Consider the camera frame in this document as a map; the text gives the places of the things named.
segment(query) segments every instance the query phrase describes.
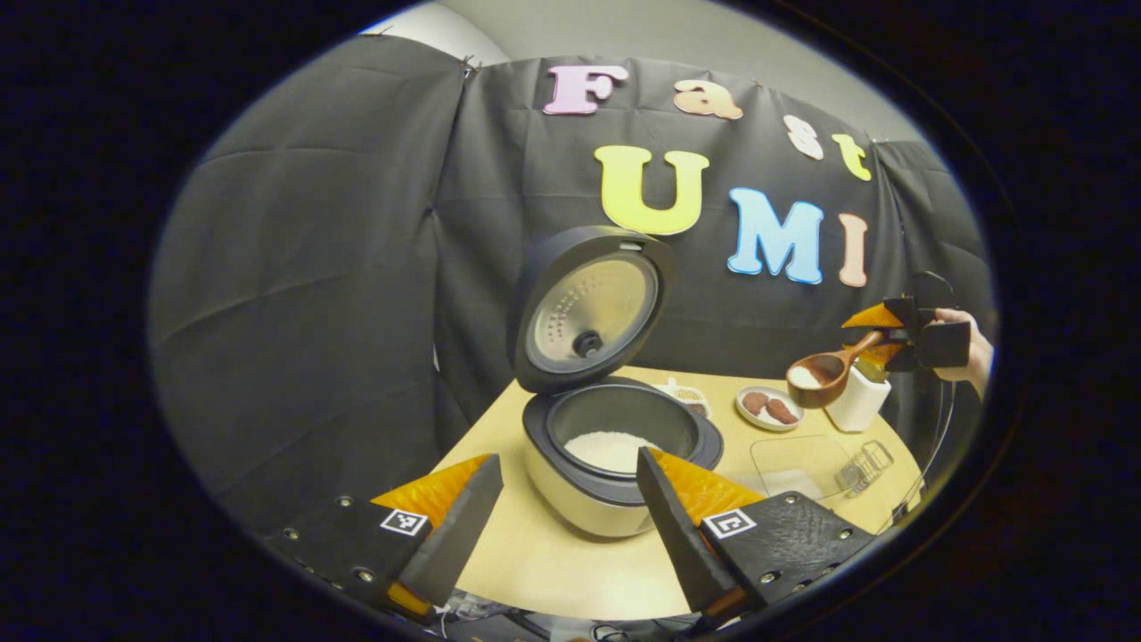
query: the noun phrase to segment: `foam letter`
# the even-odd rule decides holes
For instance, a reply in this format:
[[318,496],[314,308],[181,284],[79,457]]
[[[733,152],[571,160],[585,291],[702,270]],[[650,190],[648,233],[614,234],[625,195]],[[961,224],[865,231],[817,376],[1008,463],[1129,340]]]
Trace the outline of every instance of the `foam letter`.
[[792,252],[785,275],[800,283],[819,283],[820,220],[824,211],[812,203],[793,203],[788,218],[780,225],[763,192],[747,187],[729,189],[736,201],[741,222],[737,227],[737,253],[729,257],[729,269],[742,274],[760,274],[764,267],[758,245],[764,252],[769,273],[776,276]]
[[832,139],[840,145],[840,153],[844,156],[844,164],[848,165],[848,171],[851,171],[852,176],[860,180],[871,180],[872,172],[865,169],[859,162],[859,159],[864,157],[864,149],[856,144],[856,140],[847,133],[833,133]]
[[702,214],[702,170],[709,159],[690,152],[666,152],[674,166],[678,196],[670,209],[653,209],[642,201],[642,165],[653,157],[649,149],[607,145],[594,149],[602,163],[602,210],[610,220],[644,234],[677,234],[697,222]]
[[855,213],[841,213],[840,225],[844,227],[844,266],[840,268],[840,282],[853,287],[867,284],[864,273],[864,233],[867,222]]
[[[630,78],[630,72],[620,66],[569,65],[548,71],[555,74],[555,98],[543,105],[543,113],[548,114],[592,114],[598,105],[588,99],[588,91],[605,100],[614,90],[612,78]],[[591,80],[591,75],[599,78]]]
[[788,128],[788,139],[792,140],[794,147],[800,149],[800,153],[812,160],[824,157],[824,147],[816,139],[816,130],[812,129],[811,124],[794,115],[785,115],[784,121],[785,127]]
[[717,114],[729,120],[745,115],[745,112],[733,101],[729,90],[715,82],[679,80],[673,83],[673,88],[680,91],[673,97],[673,104],[686,113]]

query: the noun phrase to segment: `white utensil holder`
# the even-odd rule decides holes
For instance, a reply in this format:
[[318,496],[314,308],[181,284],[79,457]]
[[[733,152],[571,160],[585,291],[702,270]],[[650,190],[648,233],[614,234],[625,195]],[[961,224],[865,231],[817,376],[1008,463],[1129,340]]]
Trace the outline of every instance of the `white utensil holder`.
[[888,399],[889,392],[890,383],[877,384],[852,368],[848,373],[848,385],[843,395],[824,412],[841,432],[861,433],[872,425],[872,420]]

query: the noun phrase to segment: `open lid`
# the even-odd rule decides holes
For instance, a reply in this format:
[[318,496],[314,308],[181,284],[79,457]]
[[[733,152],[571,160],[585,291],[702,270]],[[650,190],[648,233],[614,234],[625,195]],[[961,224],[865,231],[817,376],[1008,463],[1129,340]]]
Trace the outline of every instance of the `open lid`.
[[669,245],[621,227],[573,227],[536,244],[508,320],[519,385],[555,395],[624,366],[649,336],[672,277]]

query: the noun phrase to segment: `yellow letter u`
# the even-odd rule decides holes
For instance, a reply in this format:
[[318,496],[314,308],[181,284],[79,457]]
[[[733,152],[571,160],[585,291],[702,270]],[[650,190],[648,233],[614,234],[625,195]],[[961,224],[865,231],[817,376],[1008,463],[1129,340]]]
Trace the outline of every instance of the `yellow letter u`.
[[602,163],[602,210],[610,220],[644,234],[677,234],[697,222],[702,214],[702,170],[709,159],[691,152],[666,152],[673,165],[678,197],[670,209],[654,209],[642,201],[642,166],[653,154],[642,147],[607,145],[594,149]]

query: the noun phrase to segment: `wooden ladle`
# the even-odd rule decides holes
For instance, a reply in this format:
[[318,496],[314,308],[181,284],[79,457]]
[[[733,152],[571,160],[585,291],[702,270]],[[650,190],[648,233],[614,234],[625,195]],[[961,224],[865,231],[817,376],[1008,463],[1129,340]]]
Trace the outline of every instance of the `wooden ladle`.
[[[882,341],[883,333],[872,331],[849,350],[822,352],[806,357],[793,364],[785,373],[785,382],[788,384],[788,397],[792,398],[796,406],[808,409],[824,408],[840,399],[840,396],[844,393],[844,388],[848,385],[848,372],[851,369],[852,363],[864,351],[877,346]],[[788,373],[792,373],[792,369],[798,367],[807,369],[812,373],[817,381],[822,381],[820,388],[802,389],[794,385],[788,377]]]

